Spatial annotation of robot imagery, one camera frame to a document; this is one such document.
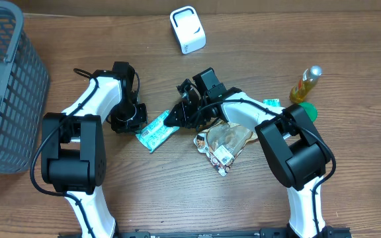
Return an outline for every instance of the snack wrapper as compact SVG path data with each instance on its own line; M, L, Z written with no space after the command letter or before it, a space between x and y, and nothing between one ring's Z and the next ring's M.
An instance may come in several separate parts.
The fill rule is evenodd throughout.
M136 134L137 139L149 149L152 153L157 149L164 141L166 141L171 134L176 132L179 127L164 126L164 119L169 115L169 111L166 110L159 115L154 121L142 129L140 134Z
M201 131L193 142L199 152L206 154L218 173L225 176L246 143L256 139L257 134L251 130L219 120L211 128Z

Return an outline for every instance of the yellow liquid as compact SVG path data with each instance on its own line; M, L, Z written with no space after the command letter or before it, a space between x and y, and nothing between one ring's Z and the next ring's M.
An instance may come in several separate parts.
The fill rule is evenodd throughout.
M289 99L293 103L301 103L304 101L307 94L311 91L311 89L314 88L314 86L317 84L318 80L299 80L299 83L297 86L293 87L292 90L290 90Z

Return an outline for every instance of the crumpled plastic bag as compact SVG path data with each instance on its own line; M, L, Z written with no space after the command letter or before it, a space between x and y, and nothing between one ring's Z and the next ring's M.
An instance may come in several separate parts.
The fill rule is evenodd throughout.
M251 130L219 120L211 128L201 131L193 142L199 152L206 154L218 173L225 176L246 143L256 139L257 134Z

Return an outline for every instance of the wooden table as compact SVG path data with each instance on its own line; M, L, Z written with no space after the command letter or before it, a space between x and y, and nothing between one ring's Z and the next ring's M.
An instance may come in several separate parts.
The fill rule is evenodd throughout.
M309 101L317 129L337 157L322 187L327 224L354 237L381 237L381 12L201 16L207 44L183 56L168 16L27 19L25 31L52 78L46 112L60 112L87 88L73 73L128 61L140 74L149 121L179 99L176 85L213 67L227 88L279 98L314 64L323 77ZM221 177L179 130L153 154L133 135L104 124L105 198L122 231L227 231L283 227L286 189L258 142ZM36 168L39 181L40 167ZM0 175L0 237L55 237L79 231L62 198L32 187L28 173Z

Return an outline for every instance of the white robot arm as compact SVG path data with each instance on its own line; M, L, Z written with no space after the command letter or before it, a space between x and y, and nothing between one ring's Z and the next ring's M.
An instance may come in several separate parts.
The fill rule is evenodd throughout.
M135 132L147 122L145 104L138 104L138 91L132 92L135 71L126 62L115 62L112 71L97 70L89 78L88 89L62 113L49 113L42 121L42 140L66 115L57 136L42 150L42 178L56 192L67 194L82 228L73 237L113 238L118 235L116 220L105 202L102 183L106 172L104 138L101 124L110 116L116 132ZM61 149L60 143L77 142L81 149Z
M320 138L304 109L298 105L289 108L274 107L249 98L239 89L226 90L209 68L189 79L177 88L183 100L176 104L164 121L166 126L198 128L211 118L234 122L257 133L266 159L275 177L288 190L290 205L289 227L291 235L303 238L315 237L312 191L323 178L325 164L330 160L327 152L309 134L299 132L283 114ZM287 146L285 139L301 133L301 139ZM320 187L315 195L318 229L323 231L325 222L321 216Z
M244 92L233 94L226 100L233 99L243 99L250 100L259 104L260 106L269 109L277 114L282 113L283 107L269 106L267 104L261 103L259 101L253 100L246 95ZM222 112L224 118L228 122L234 122L245 126L246 128L255 131L255 127L264 121L272 120L275 116L267 114L266 112L258 109L257 107L244 104L241 102L226 102L221 104ZM284 139L290 137L287 133L283 136ZM314 214L312 207L312 190L315 184L317 184L323 177L313 178L310 182L304 185L301 190L296 190L293 187L287 188L289 206L290 206L290 219L289 225L292 230L299 237L315 237L317 235L316 225L314 223ZM322 230L325 227L325 222L321 215L321 198L320 198L321 188L317 188L316 195L316 210L317 210L317 220L319 229Z

